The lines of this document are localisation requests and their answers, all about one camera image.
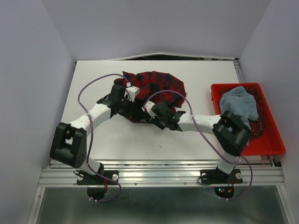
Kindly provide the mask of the red navy plaid skirt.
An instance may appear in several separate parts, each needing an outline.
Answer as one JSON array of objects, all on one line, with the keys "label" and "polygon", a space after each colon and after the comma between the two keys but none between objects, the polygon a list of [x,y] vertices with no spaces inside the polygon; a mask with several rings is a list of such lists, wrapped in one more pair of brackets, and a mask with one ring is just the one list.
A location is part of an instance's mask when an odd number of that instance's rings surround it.
[{"label": "red navy plaid skirt", "polygon": [[184,102],[184,99],[176,94],[180,93],[184,97],[186,96],[184,82],[169,73],[146,71],[134,74],[123,71],[122,74],[132,86],[140,89],[129,111],[120,114],[133,123],[150,123],[150,118],[147,113],[143,112],[142,106],[150,96],[158,91],[163,92],[152,97],[150,101],[155,104],[164,102],[173,112],[176,112],[176,108],[180,108]]}]

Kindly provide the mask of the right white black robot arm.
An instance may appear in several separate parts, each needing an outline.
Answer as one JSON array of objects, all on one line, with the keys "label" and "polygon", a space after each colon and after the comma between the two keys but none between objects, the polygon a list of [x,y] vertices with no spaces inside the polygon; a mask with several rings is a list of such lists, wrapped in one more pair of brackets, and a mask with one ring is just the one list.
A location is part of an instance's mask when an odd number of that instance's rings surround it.
[{"label": "right white black robot arm", "polygon": [[168,128],[172,131],[194,131],[208,141],[205,134],[214,135],[223,149],[223,153],[216,152],[221,160],[215,170],[215,177],[220,182],[231,178],[244,148],[251,138],[251,130],[239,117],[232,112],[221,115],[193,115],[191,112],[173,112],[165,103],[148,101],[142,107],[149,121],[160,129]]}]

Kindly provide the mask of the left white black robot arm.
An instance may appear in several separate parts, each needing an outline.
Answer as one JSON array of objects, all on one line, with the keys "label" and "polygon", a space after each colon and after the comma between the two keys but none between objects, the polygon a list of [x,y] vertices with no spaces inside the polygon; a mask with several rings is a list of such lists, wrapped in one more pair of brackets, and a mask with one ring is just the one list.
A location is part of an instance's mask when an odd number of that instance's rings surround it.
[{"label": "left white black robot arm", "polygon": [[88,179],[98,184],[104,178],[102,163],[90,158],[91,147],[87,139],[93,141],[93,132],[101,123],[116,114],[128,115],[131,112],[140,89],[136,86],[122,87],[113,85],[111,92],[96,102],[91,110],[71,123],[56,126],[50,148],[50,158],[88,174]]}]

